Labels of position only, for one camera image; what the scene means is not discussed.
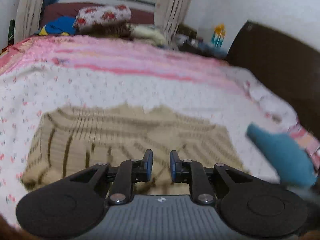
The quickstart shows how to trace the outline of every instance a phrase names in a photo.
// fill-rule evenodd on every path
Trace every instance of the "curtain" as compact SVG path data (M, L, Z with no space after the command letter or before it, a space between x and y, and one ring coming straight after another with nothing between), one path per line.
M43 0L19 0L14 31L14 42L24 40L39 28Z
M156 0L155 26L165 35L170 43L179 23L187 13L191 0Z

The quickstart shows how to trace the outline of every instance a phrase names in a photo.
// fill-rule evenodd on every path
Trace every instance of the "silver screw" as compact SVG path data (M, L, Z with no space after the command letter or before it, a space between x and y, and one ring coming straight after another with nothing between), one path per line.
M207 202L210 202L210 201L212 201L213 200L213 196L212 195L210 195L210 194L200 194L199 196L198 196L198 200L200 200L200 202L202 202L202 203L207 203Z
M120 194L120 193L112 194L111 197L110 197L110 200L113 201L113 202L118 203L118 202L121 202L121 201L125 200L125 195Z

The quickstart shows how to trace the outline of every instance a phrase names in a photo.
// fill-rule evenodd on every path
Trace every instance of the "brown cloth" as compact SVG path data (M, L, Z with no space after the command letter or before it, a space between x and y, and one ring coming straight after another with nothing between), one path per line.
M160 106L145 113L127 104L111 109L66 107L43 114L31 143L23 183L42 187L96 163L119 166L153 151L152 179L137 183L138 194L188 194L187 184L171 185L169 153L204 167L225 163L243 170L224 126L187 117Z

